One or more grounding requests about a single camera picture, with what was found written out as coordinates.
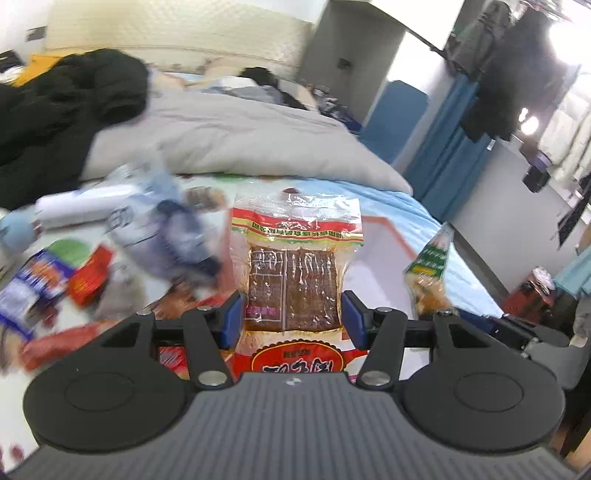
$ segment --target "gray ribbed panel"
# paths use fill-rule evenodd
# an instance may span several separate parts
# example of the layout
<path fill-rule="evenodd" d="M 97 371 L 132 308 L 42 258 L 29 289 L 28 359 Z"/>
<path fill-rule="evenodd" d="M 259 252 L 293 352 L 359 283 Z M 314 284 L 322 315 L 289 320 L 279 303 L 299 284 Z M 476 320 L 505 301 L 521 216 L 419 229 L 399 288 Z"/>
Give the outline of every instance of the gray ribbed panel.
<path fill-rule="evenodd" d="M 228 390 L 199 394 L 183 420 L 152 442 L 95 456 L 45 446 L 10 477 L 570 480 L 575 474 L 541 447 L 508 456 L 443 447 L 414 430 L 390 396 L 359 390 L 344 374 L 245 374 Z"/>

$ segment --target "bright light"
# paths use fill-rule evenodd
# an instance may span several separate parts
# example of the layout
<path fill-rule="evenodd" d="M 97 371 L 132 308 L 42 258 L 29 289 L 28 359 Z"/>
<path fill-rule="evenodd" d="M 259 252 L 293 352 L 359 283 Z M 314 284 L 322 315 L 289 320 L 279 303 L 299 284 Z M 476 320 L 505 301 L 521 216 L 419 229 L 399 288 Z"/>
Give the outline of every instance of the bright light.
<path fill-rule="evenodd" d="M 517 119 L 517 121 L 519 123 L 521 123 L 523 120 L 525 120 L 525 117 L 527 116 L 527 108 L 523 107 L 521 109 L 521 113 L 519 114 L 519 118 Z"/>
<path fill-rule="evenodd" d="M 550 27 L 549 36 L 559 60 L 571 65 L 589 61 L 591 38 L 582 28 L 557 22 Z"/>
<path fill-rule="evenodd" d="M 532 116 L 521 124 L 521 131 L 524 135 L 531 135 L 538 129 L 539 126 L 539 120 L 536 117 Z"/>

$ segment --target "red sausage package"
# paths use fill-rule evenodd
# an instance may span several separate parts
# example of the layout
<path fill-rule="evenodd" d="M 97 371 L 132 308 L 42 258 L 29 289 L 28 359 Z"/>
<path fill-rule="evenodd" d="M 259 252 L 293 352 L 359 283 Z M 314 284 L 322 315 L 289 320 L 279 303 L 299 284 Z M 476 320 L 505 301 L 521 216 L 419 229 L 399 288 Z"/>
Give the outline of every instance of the red sausage package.
<path fill-rule="evenodd" d="M 366 352 L 356 350 L 342 328 L 340 294 L 346 267 L 362 245 L 358 199 L 299 193 L 236 198 L 230 256 L 247 298 L 233 356 L 236 376 L 345 370 L 354 380 Z"/>

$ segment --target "hanging black coat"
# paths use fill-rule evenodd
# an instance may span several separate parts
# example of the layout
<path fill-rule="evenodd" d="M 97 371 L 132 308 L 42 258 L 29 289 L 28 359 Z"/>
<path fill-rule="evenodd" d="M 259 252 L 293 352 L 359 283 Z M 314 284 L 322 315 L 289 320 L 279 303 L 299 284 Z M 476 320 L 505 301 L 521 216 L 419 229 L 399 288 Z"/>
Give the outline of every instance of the hanging black coat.
<path fill-rule="evenodd" d="M 548 37 L 552 20 L 529 9 L 503 36 L 479 82 L 474 105 L 460 125 L 472 141 L 483 134 L 510 140 L 522 108 L 545 110 L 563 83 L 566 64 Z"/>
<path fill-rule="evenodd" d="M 145 108 L 144 64 L 116 50 L 61 59 L 22 87 L 0 85 L 0 206 L 75 189 L 95 134 Z"/>

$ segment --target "blue sheet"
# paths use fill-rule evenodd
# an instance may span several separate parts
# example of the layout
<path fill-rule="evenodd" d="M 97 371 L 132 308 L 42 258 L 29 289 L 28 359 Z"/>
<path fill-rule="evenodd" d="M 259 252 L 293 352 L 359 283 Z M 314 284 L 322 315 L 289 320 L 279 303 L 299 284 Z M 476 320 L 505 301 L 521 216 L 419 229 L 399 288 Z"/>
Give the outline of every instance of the blue sheet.
<path fill-rule="evenodd" d="M 383 192 L 344 181 L 307 179 L 298 182 L 302 193 L 345 194 L 359 198 L 363 215 L 388 218 L 408 245 L 419 252 L 437 233 L 441 224 L 409 195 Z M 479 315 L 500 317 L 503 311 L 452 247 L 444 273 L 446 293 L 456 307 Z"/>

